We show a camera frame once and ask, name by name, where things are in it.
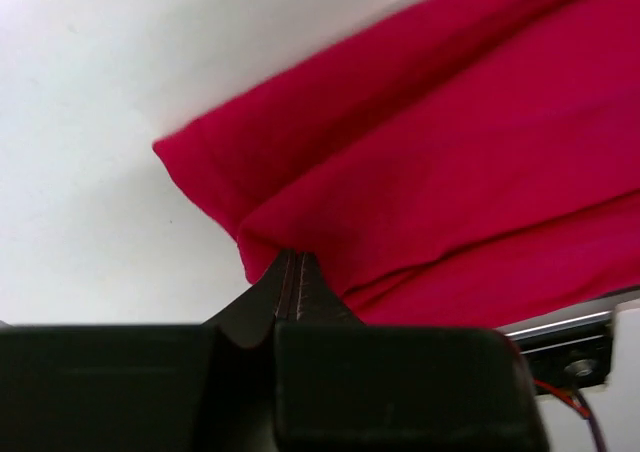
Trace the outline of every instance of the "white background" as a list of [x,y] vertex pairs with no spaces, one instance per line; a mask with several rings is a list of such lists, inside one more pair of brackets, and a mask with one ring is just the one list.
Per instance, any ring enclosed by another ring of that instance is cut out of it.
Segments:
[[[413,0],[0,0],[0,319],[197,322],[246,287],[234,243],[151,142]],[[590,394],[611,449],[640,443],[635,338]],[[543,401],[558,452],[584,423]]]

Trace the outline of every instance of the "red cloth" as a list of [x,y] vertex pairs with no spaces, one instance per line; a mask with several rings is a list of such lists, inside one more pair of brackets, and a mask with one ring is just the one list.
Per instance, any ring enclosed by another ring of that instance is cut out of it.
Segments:
[[640,283],[640,0],[426,0],[154,145],[256,281],[499,326]]

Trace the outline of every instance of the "black plastic part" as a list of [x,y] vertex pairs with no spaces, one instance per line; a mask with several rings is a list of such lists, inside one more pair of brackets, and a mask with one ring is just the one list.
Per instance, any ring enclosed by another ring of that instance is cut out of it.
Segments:
[[[571,327],[516,341],[533,376],[556,387],[593,387],[605,383],[611,372],[613,334],[610,320]],[[578,360],[588,360],[592,372],[569,376],[565,369]],[[547,394],[538,389],[539,394]]]
[[193,450],[277,452],[273,436],[273,335],[253,349],[220,336],[211,360]]
[[0,449],[191,450],[213,340],[192,326],[3,330]]
[[545,452],[524,361],[490,330],[275,331],[280,450]]
[[231,342],[252,348],[271,333],[274,311],[283,293],[283,278],[293,273],[295,254],[282,251],[262,278],[204,325],[216,327]]
[[329,289],[313,254],[301,253],[295,260],[288,307],[278,318],[300,324],[364,325]]

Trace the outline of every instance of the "black block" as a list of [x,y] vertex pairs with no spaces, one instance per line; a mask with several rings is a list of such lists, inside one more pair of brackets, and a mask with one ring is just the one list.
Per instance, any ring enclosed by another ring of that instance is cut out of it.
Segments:
[[497,332],[280,323],[275,354],[282,451],[549,450],[525,362]]

